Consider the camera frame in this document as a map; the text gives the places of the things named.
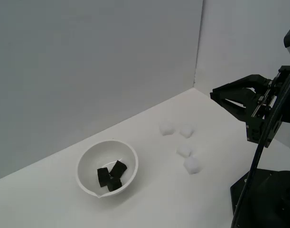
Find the white fluffy object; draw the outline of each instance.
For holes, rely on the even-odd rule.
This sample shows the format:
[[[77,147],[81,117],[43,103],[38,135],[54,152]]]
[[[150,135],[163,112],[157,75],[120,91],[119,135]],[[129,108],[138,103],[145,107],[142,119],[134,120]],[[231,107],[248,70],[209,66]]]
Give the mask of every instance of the white fluffy object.
[[[184,136],[186,139],[190,138],[194,132],[194,129],[191,125],[184,125],[180,130],[180,134]]]
[[[181,145],[177,148],[177,154],[181,155],[184,158],[187,158],[191,155],[192,149],[187,145]]]
[[[190,156],[185,159],[184,167],[186,168],[189,174],[200,172],[200,166],[199,166],[198,160],[193,156]]]
[[[173,134],[175,131],[174,125],[169,121],[162,122],[159,125],[159,131],[162,135]]]

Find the bowl rim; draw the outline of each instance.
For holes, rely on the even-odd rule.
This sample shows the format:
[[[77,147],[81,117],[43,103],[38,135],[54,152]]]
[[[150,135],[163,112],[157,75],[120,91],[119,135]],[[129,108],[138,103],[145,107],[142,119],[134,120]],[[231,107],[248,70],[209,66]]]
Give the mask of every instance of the bowl rim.
[[[123,186],[121,186],[119,189],[117,190],[114,190],[114,191],[111,191],[111,192],[108,192],[108,193],[105,193],[103,195],[97,195],[95,192],[93,191],[90,191],[89,189],[87,189],[79,180],[79,177],[78,177],[78,166],[79,166],[79,163],[82,159],[82,157],[84,156],[85,153],[88,152],[88,150],[90,150],[92,147],[96,146],[97,144],[100,144],[100,143],[104,143],[104,142],[119,142],[119,143],[122,143],[126,146],[128,146],[130,148],[130,150],[133,152],[134,154],[134,159],[135,159],[135,169],[134,169],[134,172],[132,174],[132,176],[130,177],[130,179],[127,181],[127,183],[125,183]],[[122,190],[124,190],[126,187],[128,187],[128,185],[130,185],[130,183],[133,181],[135,175],[136,175],[136,172],[139,168],[139,159],[138,159],[138,156],[134,150],[134,148],[132,146],[130,146],[128,143],[126,142],[123,142],[121,140],[118,140],[118,139],[109,139],[109,140],[102,140],[102,141],[99,141],[99,142],[96,142],[95,144],[93,144],[92,146],[90,146],[87,150],[85,150],[85,152],[80,156],[78,162],[77,162],[77,165],[76,165],[76,169],[75,169],[75,178],[76,178],[76,181],[79,185],[79,187],[84,190],[85,192],[87,192],[88,194],[90,195],[93,195],[93,196],[96,196],[98,198],[101,198],[101,197],[106,197],[106,196],[111,196],[111,195],[115,195],[119,192],[121,192]]]

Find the black cable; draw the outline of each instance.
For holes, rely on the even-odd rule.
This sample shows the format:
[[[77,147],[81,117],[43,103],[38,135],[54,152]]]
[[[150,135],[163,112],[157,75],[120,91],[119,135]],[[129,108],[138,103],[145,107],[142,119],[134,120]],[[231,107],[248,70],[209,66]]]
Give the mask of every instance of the black cable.
[[[276,121],[278,120],[280,114],[281,114],[281,109],[283,104],[285,103],[287,97],[290,95],[290,77],[287,79],[287,81],[283,85],[283,89],[280,91],[277,100],[275,101],[273,108],[268,116],[268,119],[266,120],[266,125],[265,128],[263,129],[262,136],[259,140],[258,147],[255,151],[254,157],[253,157],[253,162],[251,164],[248,176],[247,176],[247,181],[244,185],[244,188],[242,190],[242,193],[240,195],[238,204],[235,208],[234,211],[234,218],[231,223],[231,228],[236,228],[237,221],[239,218],[239,213],[241,210],[241,206],[243,204],[243,201],[245,199],[245,196],[247,195],[251,184],[253,183],[253,179],[256,173],[256,169],[258,167],[260,157],[262,155],[264,146],[267,142],[268,136],[270,131],[272,130],[273,126],[275,125]]]

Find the black sponge cube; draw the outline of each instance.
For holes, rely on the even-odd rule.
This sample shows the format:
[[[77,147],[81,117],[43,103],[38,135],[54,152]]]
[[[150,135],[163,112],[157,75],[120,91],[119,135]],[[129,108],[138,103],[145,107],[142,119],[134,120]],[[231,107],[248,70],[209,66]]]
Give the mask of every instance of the black sponge cube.
[[[119,189],[122,186],[121,179],[119,178],[112,178],[110,182],[108,183],[108,190],[114,191]]]
[[[98,175],[98,181],[99,181],[99,184],[101,185],[101,187],[106,186],[111,180],[108,168],[98,169],[97,175]]]
[[[113,166],[110,175],[115,178],[121,178],[126,169],[127,166],[124,163],[117,161],[116,164]]]

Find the white wall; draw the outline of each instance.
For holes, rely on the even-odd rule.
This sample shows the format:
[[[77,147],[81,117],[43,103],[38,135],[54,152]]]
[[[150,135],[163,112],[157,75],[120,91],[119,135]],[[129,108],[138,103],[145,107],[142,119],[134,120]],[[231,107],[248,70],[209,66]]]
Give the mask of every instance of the white wall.
[[[250,74],[274,78],[290,65],[289,29],[290,0],[204,0],[195,87],[209,95]],[[290,147],[290,124],[276,138]]]
[[[191,88],[201,10],[0,0],[0,178]]]

